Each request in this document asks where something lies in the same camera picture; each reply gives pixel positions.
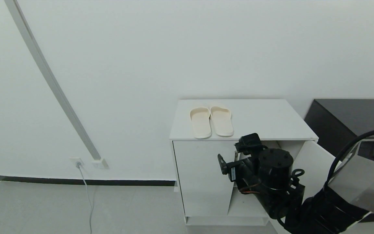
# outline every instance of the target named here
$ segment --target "floor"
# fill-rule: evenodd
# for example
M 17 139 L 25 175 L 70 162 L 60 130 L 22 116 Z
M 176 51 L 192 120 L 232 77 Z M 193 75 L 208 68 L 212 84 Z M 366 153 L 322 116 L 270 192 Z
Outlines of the floor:
M 186 227 L 173 187 L 89 186 L 93 234 L 275 234 L 273 227 Z M 85 234 L 89 203 L 82 185 L 0 182 L 0 234 Z M 372 233 L 374 223 L 346 233 Z

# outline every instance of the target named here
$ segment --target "black table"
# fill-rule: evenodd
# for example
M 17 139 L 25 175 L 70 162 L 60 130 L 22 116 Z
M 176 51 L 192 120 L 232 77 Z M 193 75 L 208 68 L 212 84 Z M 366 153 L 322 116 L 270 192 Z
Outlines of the black table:
M 374 130 L 374 99 L 315 99 L 305 121 L 318 145 L 336 156 L 352 139 Z M 374 214 L 362 222 L 374 222 Z

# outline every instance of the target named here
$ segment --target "white power cord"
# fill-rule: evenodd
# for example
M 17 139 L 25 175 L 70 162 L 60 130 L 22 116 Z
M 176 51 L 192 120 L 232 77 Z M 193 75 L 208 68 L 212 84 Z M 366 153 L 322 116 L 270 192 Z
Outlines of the white power cord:
M 92 213 L 93 213 L 93 206 L 92 206 L 92 203 L 90 202 L 89 190 L 87 189 L 86 180 L 84 179 L 82 170 L 80 169 L 81 165 L 82 164 L 80 162 L 76 162 L 76 167 L 79 169 L 80 174 L 82 175 L 82 179 L 83 179 L 84 185 L 86 185 L 87 199 L 89 200 L 89 205 L 90 205 L 89 227 L 90 227 L 90 234 L 92 234 Z

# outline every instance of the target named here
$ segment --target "pair of slippers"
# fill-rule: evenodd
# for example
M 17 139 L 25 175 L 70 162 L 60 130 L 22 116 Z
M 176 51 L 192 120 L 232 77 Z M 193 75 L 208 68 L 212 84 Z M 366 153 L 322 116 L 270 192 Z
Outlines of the pair of slippers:
M 194 137 L 197 139 L 208 138 L 212 135 L 210 127 L 211 118 L 214 131 L 222 137 L 233 136 L 233 126 L 231 121 L 232 113 L 228 108 L 214 105 L 210 108 L 198 107 L 190 111 L 190 120 L 193 126 Z

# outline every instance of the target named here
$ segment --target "label sticker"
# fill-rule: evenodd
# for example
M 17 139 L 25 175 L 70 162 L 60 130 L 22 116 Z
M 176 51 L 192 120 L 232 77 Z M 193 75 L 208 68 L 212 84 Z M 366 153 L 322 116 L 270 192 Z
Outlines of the label sticker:
M 232 181 L 235 181 L 236 180 L 236 169 L 234 167 L 232 167 L 231 169 L 231 174 L 232 174 Z

